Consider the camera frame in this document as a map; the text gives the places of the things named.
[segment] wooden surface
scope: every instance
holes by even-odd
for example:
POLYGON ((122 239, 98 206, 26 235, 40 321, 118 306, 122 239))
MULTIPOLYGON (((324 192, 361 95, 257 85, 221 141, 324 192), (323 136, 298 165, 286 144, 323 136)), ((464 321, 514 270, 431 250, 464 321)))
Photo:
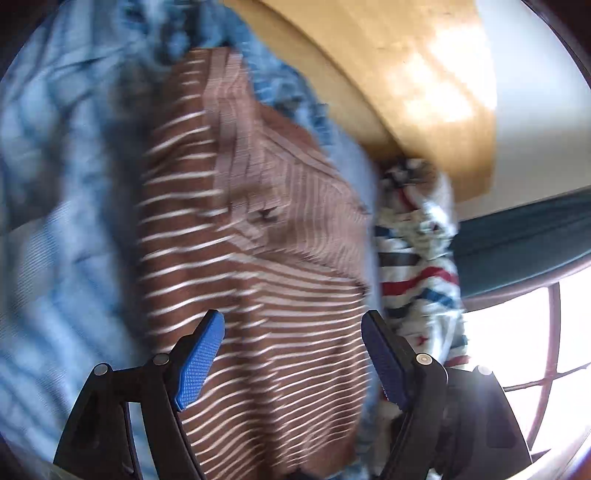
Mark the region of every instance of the wooden surface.
POLYGON ((360 91, 306 36, 257 0, 224 0, 282 60, 296 67, 311 83, 329 116, 357 139, 377 161, 400 154, 393 136, 360 91))
POLYGON ((392 158, 377 116, 406 154, 450 174, 456 200, 489 189, 495 76, 473 0, 225 3, 308 77, 374 158, 392 158))

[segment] blue gripper pad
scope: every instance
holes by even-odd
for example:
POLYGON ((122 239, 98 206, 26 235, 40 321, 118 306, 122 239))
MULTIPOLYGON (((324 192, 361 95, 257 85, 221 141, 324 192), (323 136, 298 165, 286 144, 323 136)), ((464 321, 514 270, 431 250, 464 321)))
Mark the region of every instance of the blue gripper pad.
POLYGON ((178 376, 178 391, 174 397, 179 411, 183 411, 198 399, 199 392, 201 392, 201 387, 212 366, 213 359, 222 344, 225 330, 226 326, 223 315, 215 310, 213 317, 210 318, 201 337, 195 342, 195 346, 181 367, 180 375, 178 376))
POLYGON ((406 411, 409 398, 404 385, 404 373, 388 341, 369 314, 361 318, 361 338, 378 373, 388 401, 406 411))

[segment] brown striped shirt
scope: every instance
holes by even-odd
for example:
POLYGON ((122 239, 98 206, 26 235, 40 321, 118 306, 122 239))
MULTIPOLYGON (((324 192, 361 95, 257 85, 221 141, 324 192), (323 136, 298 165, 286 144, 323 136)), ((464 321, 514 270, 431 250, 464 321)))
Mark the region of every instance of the brown striped shirt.
POLYGON ((140 204, 149 335, 168 351, 226 317, 189 441, 210 480, 327 477, 353 459, 365 395, 367 215, 308 132, 255 101, 239 54, 192 50, 165 98, 140 204))

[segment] striped fabric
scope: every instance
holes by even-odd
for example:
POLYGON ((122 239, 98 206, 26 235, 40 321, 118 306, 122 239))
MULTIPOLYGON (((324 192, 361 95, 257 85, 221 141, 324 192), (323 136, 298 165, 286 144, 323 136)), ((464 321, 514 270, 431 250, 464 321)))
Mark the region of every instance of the striped fabric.
POLYGON ((420 160, 390 169, 375 226, 386 320, 417 352, 446 366, 468 363, 449 182, 420 160))
POLYGON ((192 50, 167 92, 140 204, 154 349, 226 316, 182 414, 191 446, 210 480, 333 475, 368 381, 367 214, 310 135, 254 101, 239 54, 192 50))

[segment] metal screw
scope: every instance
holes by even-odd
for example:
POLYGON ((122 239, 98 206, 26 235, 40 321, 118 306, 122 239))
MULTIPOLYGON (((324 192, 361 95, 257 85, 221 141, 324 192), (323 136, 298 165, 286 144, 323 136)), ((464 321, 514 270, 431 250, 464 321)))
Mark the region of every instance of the metal screw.
POLYGON ((417 355, 417 362, 421 365, 431 365, 433 363, 433 358, 431 355, 427 355, 426 353, 420 353, 417 355))
POLYGON ((92 371, 97 377, 104 375, 109 371, 109 365, 107 364, 98 364, 94 370, 92 371))
POLYGON ((488 367, 485 367, 484 365, 478 365, 478 371, 482 374, 482 375, 491 375, 492 370, 488 367))
POLYGON ((168 359, 169 357, 167 353, 159 353, 152 359, 152 361, 154 362, 154 365, 166 365, 168 359))

